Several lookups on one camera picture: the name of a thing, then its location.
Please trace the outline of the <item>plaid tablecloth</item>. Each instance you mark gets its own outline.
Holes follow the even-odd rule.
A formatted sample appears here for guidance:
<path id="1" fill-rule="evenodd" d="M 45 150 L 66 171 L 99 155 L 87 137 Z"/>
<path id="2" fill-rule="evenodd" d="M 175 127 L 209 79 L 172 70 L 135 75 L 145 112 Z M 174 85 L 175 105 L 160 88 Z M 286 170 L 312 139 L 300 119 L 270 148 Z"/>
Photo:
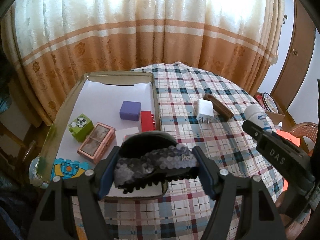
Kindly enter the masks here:
<path id="1" fill-rule="evenodd" d="M 182 63 L 152 64 L 142 68 L 155 78 L 161 129 L 189 148 L 199 146 L 220 168 L 238 177 L 259 175 L 271 197 L 283 190 L 283 178 L 256 150 L 242 130 L 244 110 L 255 100 L 231 81 Z M 232 112 L 224 121 L 216 117 L 199 124 L 195 105 L 213 94 Z M 200 239 L 215 203 L 205 195 L 198 179 L 169 183 L 155 200 L 105 200 L 100 209 L 114 239 Z"/>

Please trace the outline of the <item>brown folding comb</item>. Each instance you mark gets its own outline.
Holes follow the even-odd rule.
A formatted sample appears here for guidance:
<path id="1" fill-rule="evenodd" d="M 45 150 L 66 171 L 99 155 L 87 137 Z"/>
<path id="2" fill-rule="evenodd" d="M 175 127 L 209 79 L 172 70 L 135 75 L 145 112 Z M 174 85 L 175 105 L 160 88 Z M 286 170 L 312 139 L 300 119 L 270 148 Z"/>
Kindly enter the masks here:
<path id="1" fill-rule="evenodd" d="M 204 94 L 203 99 L 210 101 L 213 104 L 213 109 L 226 121 L 234 117 L 234 114 L 231 112 L 231 110 L 212 94 Z"/>

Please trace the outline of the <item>white pill bottle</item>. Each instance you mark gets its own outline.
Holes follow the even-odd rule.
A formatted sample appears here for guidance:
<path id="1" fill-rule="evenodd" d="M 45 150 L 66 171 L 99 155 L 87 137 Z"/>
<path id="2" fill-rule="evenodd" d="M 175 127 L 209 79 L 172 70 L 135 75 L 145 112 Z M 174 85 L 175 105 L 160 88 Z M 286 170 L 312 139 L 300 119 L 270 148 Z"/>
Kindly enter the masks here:
<path id="1" fill-rule="evenodd" d="M 262 108 L 258 107 L 257 105 L 250 105 L 245 109 L 244 115 L 246 120 L 258 125 L 266 132 L 272 132 L 271 126 L 267 120 L 267 115 Z"/>

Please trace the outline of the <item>orange cushion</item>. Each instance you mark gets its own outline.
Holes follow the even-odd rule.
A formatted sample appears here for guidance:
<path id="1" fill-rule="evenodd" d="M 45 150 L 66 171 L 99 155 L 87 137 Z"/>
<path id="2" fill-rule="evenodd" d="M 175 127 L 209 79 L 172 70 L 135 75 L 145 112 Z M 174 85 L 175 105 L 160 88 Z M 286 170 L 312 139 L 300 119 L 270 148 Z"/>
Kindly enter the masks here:
<path id="1" fill-rule="evenodd" d="M 299 139 L 298 137 L 295 137 L 294 135 L 292 135 L 291 133 L 289 132 L 285 132 L 285 131 L 282 131 L 280 129 L 276 129 L 276 133 L 277 135 L 287 139 L 288 141 L 292 142 L 294 145 L 300 147 L 301 145 L 301 139 Z M 283 179 L 284 181 L 284 185 L 283 185 L 283 191 L 286 191 L 287 188 L 288 188 L 288 182 L 286 179 Z"/>

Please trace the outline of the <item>purple box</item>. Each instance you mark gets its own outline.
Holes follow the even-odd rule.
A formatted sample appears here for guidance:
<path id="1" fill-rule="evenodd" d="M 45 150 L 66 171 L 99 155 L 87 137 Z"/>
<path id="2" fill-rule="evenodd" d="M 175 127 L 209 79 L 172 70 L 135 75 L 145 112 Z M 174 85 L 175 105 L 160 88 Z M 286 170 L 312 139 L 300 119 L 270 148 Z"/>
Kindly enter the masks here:
<path id="1" fill-rule="evenodd" d="M 119 114 L 121 120 L 138 121 L 140 117 L 141 103 L 123 101 Z"/>

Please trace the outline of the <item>green toy brick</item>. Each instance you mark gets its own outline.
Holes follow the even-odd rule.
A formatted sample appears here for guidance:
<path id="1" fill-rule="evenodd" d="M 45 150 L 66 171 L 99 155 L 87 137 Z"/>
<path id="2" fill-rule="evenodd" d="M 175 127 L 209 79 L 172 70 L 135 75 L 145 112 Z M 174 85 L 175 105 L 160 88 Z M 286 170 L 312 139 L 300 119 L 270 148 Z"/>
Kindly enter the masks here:
<path id="1" fill-rule="evenodd" d="M 71 135 L 78 142 L 83 142 L 94 128 L 93 122 L 84 114 L 80 114 L 71 123 L 68 124 L 68 129 Z"/>

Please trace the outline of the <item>white charger plug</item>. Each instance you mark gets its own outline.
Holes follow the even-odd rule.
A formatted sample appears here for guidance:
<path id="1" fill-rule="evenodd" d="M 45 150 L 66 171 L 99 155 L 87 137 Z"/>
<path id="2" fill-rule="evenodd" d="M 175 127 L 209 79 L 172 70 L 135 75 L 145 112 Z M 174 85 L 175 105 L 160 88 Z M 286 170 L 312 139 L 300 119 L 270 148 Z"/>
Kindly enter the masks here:
<path id="1" fill-rule="evenodd" d="M 211 124 L 214 120 L 214 109 L 211 101 L 199 99 L 196 108 L 196 119 L 199 123 Z"/>

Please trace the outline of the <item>white paper packet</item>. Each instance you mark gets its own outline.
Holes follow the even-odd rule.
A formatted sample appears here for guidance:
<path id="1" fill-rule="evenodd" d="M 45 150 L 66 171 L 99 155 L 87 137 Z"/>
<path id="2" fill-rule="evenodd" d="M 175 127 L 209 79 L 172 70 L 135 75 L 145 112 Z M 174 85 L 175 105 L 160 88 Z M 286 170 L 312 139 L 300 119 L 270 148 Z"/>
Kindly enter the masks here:
<path id="1" fill-rule="evenodd" d="M 138 127 L 119 129 L 115 131 L 117 146 L 121 146 L 126 138 L 139 133 Z"/>

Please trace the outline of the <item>round cookie tin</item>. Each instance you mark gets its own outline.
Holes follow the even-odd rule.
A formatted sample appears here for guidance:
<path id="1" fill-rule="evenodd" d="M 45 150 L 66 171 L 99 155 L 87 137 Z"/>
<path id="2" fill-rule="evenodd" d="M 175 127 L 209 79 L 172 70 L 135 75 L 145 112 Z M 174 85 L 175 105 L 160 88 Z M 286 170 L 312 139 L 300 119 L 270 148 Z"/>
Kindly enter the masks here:
<path id="1" fill-rule="evenodd" d="M 278 107 L 272 96 L 268 93 L 263 93 L 262 94 L 262 99 L 264 102 L 264 105 L 267 109 L 267 111 L 272 112 L 272 113 L 279 113 Z"/>

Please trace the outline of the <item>white paper tray liner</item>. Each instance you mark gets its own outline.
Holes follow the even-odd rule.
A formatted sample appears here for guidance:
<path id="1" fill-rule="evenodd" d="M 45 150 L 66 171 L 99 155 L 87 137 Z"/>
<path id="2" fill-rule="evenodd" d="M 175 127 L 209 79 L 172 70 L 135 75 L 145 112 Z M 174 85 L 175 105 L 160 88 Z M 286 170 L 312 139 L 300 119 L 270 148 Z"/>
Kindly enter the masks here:
<path id="1" fill-rule="evenodd" d="M 116 130 L 130 127 L 138 127 L 140 121 L 129 121 L 120 119 L 120 108 L 123 101 L 134 101 L 141 103 L 142 111 L 155 113 L 153 90 L 151 82 L 138 83 L 131 86 L 105 85 L 99 82 L 85 81 L 84 87 L 80 91 L 68 123 L 77 118 L 80 114 L 89 117 L 93 124 L 101 122 Z M 72 161 L 88 162 L 87 158 L 77 153 L 80 143 L 71 135 L 66 128 L 62 137 L 56 159 L 63 158 Z M 163 194 L 162 185 L 146 186 L 144 189 L 134 190 L 132 193 L 123 194 L 123 190 L 117 189 L 112 185 L 108 198 L 157 198 Z"/>

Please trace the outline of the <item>wooden cabinet door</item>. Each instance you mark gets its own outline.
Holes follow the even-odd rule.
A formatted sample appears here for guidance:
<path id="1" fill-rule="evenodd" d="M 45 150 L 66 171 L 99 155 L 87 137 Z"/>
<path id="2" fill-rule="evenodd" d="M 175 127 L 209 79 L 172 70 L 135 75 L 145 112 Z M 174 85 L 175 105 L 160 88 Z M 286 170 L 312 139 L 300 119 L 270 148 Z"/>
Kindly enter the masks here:
<path id="1" fill-rule="evenodd" d="M 271 96 L 286 111 L 307 74 L 315 44 L 315 25 L 299 0 L 295 6 L 293 32 L 283 68 Z"/>

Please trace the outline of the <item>cardboard box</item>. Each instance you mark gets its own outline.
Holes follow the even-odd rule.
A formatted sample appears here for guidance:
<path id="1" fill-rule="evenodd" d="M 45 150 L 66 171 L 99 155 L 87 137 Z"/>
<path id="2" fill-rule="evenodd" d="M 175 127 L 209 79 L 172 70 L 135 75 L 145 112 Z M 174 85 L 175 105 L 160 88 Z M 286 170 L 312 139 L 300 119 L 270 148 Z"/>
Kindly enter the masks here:
<path id="1" fill-rule="evenodd" d="M 263 99 L 262 99 L 262 94 L 263 93 L 256 92 L 256 94 L 254 96 L 254 99 L 259 103 L 259 105 L 263 108 L 263 110 L 266 112 L 266 114 L 270 117 L 270 119 L 272 120 L 273 124 L 274 125 L 279 125 L 283 121 L 283 119 L 285 117 L 285 114 L 284 114 L 283 110 L 278 105 L 276 100 L 274 100 L 276 102 L 276 104 L 277 104 L 279 113 L 272 113 L 272 112 L 267 111 L 267 109 L 266 109 L 266 107 L 264 105 Z"/>

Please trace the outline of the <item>cream and orange curtain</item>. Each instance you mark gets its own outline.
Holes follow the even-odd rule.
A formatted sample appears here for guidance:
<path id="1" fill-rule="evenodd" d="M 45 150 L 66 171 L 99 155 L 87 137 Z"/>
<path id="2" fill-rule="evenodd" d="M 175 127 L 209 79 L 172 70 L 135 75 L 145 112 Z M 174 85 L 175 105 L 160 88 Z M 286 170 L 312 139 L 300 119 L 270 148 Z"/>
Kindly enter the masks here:
<path id="1" fill-rule="evenodd" d="M 249 94 L 277 62 L 285 0 L 15 0 L 4 53 L 32 114 L 50 125 L 80 77 L 181 62 Z"/>

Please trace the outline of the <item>pink framed card box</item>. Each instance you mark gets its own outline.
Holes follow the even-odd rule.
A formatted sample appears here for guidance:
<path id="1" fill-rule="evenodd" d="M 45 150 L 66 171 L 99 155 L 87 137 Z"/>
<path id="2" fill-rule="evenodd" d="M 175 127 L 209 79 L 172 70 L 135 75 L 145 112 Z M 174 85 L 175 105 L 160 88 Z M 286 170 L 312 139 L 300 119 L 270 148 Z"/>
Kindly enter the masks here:
<path id="1" fill-rule="evenodd" d="M 115 128 L 98 122 L 78 148 L 77 153 L 92 163 L 101 161 L 115 138 Z"/>

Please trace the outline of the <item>gold metal tray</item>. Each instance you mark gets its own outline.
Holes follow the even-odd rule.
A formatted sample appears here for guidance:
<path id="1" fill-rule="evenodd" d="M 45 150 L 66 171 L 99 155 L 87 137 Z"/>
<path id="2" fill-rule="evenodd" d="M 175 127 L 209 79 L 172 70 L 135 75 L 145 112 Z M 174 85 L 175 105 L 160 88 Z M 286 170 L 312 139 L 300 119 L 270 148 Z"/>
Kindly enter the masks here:
<path id="1" fill-rule="evenodd" d="M 138 121 L 121 120 L 124 101 L 141 103 L 142 111 L 151 111 L 157 130 L 161 129 L 156 83 L 151 72 L 108 71 L 84 74 L 68 94 L 51 125 L 39 154 L 36 174 L 49 183 L 56 158 L 84 162 L 77 153 L 80 143 L 71 135 L 68 125 L 80 114 L 94 124 L 101 122 L 121 130 L 140 127 Z"/>

